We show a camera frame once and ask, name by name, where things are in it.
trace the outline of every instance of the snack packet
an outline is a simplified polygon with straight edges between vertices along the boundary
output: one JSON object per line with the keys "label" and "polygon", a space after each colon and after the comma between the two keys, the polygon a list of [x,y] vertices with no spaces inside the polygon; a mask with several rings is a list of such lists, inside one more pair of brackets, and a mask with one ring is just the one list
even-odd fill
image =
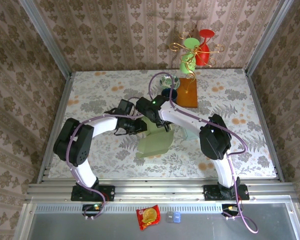
{"label": "snack packet", "polygon": [[160,222],[160,211],[158,205],[144,209],[136,210],[140,230],[144,230],[150,225],[158,224]]}

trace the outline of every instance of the floral wallpaper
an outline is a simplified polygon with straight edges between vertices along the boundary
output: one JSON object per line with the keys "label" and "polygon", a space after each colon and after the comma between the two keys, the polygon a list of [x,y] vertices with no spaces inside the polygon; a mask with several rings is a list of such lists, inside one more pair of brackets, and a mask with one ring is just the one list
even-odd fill
{"label": "floral wallpaper", "polygon": [[179,67],[178,34],[212,29],[223,44],[216,68],[243,68],[279,0],[34,0],[70,69]]}
{"label": "floral wallpaper", "polygon": [[300,0],[295,0],[252,79],[284,177],[300,201]]}
{"label": "floral wallpaper", "polygon": [[0,0],[0,240],[13,238],[64,83],[18,0]]}
{"label": "floral wallpaper", "polygon": [[[79,121],[102,115],[118,106],[121,99],[148,96],[148,83],[160,70],[76,72],[63,122]],[[179,70],[167,72],[185,77]],[[200,69],[197,75],[198,108],[190,110],[205,119],[218,114],[226,126],[240,135],[248,152],[233,156],[233,165],[241,178],[275,178],[276,172],[259,122],[246,75],[242,69]],[[152,84],[154,96],[160,94],[160,77]],[[99,178],[217,178],[213,161],[205,157],[199,138],[185,140],[183,129],[173,124],[173,142],[165,154],[138,157],[138,143],[146,136],[115,136],[108,131],[96,136],[88,161]],[[243,149],[233,137],[231,151]],[[54,155],[50,178],[71,178],[69,167]]]}

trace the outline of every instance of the metal grate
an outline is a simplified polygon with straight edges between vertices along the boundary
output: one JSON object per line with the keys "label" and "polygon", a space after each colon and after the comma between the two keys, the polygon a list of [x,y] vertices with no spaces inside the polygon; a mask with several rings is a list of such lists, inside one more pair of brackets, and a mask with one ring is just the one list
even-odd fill
{"label": "metal grate", "polygon": [[[222,213],[221,203],[202,204],[158,204],[160,213],[180,212],[183,214],[219,214]],[[152,207],[153,204],[108,204],[104,214],[134,214],[137,209]],[[82,213],[82,204],[38,204],[36,214],[74,214]]]}

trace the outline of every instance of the floor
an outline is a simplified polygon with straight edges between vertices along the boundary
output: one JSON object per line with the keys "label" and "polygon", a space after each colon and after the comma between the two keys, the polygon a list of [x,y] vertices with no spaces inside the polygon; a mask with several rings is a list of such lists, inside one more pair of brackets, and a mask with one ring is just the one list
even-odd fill
{"label": "floor", "polygon": [[[159,70],[76,72],[64,120],[80,121],[101,115],[118,106],[120,99],[148,96],[148,83]],[[178,77],[180,71],[167,70]],[[242,69],[200,69],[197,74],[198,108],[192,108],[208,119],[213,113],[222,116],[227,127],[241,136],[249,151],[232,158],[241,178],[275,178],[276,173],[265,141],[246,76]],[[159,77],[152,92],[161,92]],[[98,135],[92,141],[89,163],[99,178],[184,177],[216,178],[213,162],[200,150],[199,139],[185,140],[181,127],[174,127],[174,140],[166,154],[137,158],[137,146],[143,134]],[[242,149],[231,140],[231,151]],[[70,178],[65,162],[55,155],[50,178]]]}

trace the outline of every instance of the wall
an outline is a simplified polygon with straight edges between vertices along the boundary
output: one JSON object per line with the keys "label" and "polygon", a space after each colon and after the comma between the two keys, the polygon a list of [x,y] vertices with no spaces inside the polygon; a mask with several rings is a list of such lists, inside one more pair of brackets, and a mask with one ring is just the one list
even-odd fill
{"label": "wall", "polygon": [[65,79],[18,0],[0,0],[0,239],[12,239]]}
{"label": "wall", "polygon": [[278,0],[34,0],[72,71],[171,69],[178,34],[215,31],[216,68],[244,67]]}
{"label": "wall", "polygon": [[284,177],[300,201],[300,0],[252,74]]}

